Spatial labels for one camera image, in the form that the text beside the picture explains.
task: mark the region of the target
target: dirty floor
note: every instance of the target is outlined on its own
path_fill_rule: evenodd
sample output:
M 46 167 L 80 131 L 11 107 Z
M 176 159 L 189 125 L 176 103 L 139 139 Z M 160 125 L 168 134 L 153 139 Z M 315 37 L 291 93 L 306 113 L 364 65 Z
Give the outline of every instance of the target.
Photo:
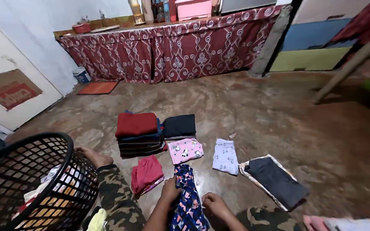
M 288 72 L 252 79 L 242 71 L 176 83 L 120 83 L 109 95 L 77 96 L 79 86 L 9 139 L 65 132 L 76 146 L 111 155 L 130 184 L 138 158 L 119 156 L 114 136 L 118 114 L 126 109 L 154 112 L 163 121 L 193 113 L 205 156 L 187 164 L 194 168 L 200 196 L 219 194 L 234 213 L 252 206 L 276 206 L 241 174 L 235 177 L 212 169 L 216 139 L 229 139 L 235 133 L 239 162 L 270 153 L 310 189 L 307 201 L 291 213 L 294 218 L 302 221 L 304 214 L 370 218 L 370 108 L 340 94 L 312 105 L 315 88 L 329 77 Z M 172 176 L 169 153 L 156 156 L 165 176 Z M 161 190 L 159 185 L 139 199 L 146 218 Z

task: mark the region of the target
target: small bucket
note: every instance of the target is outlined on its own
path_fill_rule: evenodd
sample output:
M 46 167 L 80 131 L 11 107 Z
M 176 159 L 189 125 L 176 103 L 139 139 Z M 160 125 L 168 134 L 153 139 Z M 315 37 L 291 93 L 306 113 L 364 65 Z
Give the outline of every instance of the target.
M 85 70 L 85 67 L 78 67 L 77 69 L 73 70 L 72 73 L 74 74 L 76 80 L 78 80 L 78 82 L 81 84 L 88 83 L 91 81 L 91 77 Z

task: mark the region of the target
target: pink plastic box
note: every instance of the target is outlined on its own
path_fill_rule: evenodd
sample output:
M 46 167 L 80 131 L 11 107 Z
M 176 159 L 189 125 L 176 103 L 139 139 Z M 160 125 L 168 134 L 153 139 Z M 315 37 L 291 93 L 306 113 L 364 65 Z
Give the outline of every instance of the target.
M 211 16 L 212 0 L 176 0 L 175 5 L 179 21 Z

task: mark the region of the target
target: doormat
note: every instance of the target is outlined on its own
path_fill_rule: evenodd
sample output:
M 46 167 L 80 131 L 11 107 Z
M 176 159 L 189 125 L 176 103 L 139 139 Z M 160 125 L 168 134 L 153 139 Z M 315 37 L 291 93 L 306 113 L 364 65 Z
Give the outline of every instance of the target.
M 118 82 L 89 83 L 77 95 L 107 95 L 113 91 Z

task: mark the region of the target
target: laundry basket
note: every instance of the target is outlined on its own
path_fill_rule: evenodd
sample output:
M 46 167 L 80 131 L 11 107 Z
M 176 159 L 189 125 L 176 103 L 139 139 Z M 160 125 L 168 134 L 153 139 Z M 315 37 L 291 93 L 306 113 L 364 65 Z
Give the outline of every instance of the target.
M 26 207 L 24 194 L 37 189 L 53 168 L 57 172 L 51 171 L 45 189 Z M 78 229 L 98 195 L 96 176 L 93 164 L 74 152 L 72 139 L 64 133 L 38 134 L 4 148 L 0 151 L 0 230 Z

